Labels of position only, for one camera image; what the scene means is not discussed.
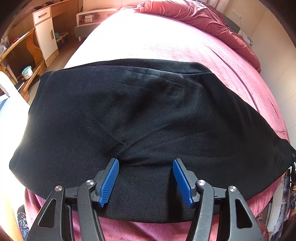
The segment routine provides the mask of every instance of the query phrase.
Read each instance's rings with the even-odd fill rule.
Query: wall outlet
[[[236,11],[235,9],[233,9],[232,12],[233,12],[236,16],[238,16],[240,19],[242,19],[242,15],[241,15],[238,11]]]

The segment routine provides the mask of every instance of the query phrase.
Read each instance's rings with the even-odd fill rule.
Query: black fabric
[[[79,186],[116,157],[119,175],[99,215],[168,223],[194,212],[177,191],[175,158],[249,199],[291,166],[294,152],[203,65],[123,59],[45,73],[10,169],[46,199],[56,185]]]

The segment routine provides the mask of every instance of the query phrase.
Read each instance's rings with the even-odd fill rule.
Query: wooden floor
[[[79,48],[79,46],[82,43],[83,41],[78,41],[78,38],[70,39],[68,43],[66,43],[66,45],[61,48],[61,50],[59,51],[59,55],[54,59],[51,65],[48,66],[48,68],[46,69],[46,72],[63,69],[66,63],[71,58],[71,56],[75,53],[75,51]],[[39,82],[40,81],[38,80],[34,85],[31,85],[28,90],[29,96],[30,96],[29,105],[32,104],[32,101],[36,95]]]

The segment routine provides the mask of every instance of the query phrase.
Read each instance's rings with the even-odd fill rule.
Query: silver bolt
[[[89,179],[89,180],[86,181],[87,186],[91,186],[93,184],[94,184],[94,180],[92,180],[92,179]]]
[[[56,186],[56,187],[54,188],[54,190],[55,190],[56,192],[59,192],[59,191],[61,191],[62,189],[63,189],[63,187],[60,186],[60,185],[58,185],[58,186]]]
[[[237,191],[237,187],[235,187],[235,186],[229,186],[229,191],[236,192]]]
[[[204,185],[206,185],[206,181],[204,181],[204,180],[198,180],[197,181],[197,184],[200,185],[200,186],[204,186]]]

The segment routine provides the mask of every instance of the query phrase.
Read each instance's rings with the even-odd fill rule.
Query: pink blanket
[[[125,9],[95,29],[65,68],[121,58],[202,63],[229,89],[257,110],[281,138],[289,140],[279,107],[258,71],[225,43],[208,33],[177,20]],[[262,212],[280,182],[281,178],[247,201],[254,216]],[[31,227],[45,200],[30,191],[26,192],[25,197],[27,221]],[[77,214],[74,213],[76,240],[81,240],[77,220]],[[151,224],[106,218],[100,218],[100,221],[108,241],[183,241],[190,227],[190,222]],[[216,215],[213,219],[211,241],[216,239],[217,227]]]
[[[201,29],[222,40],[261,72],[259,59],[243,38],[229,30],[225,21],[216,14],[217,11],[210,10],[203,3],[191,0],[148,0],[140,3],[135,11],[177,19]]]

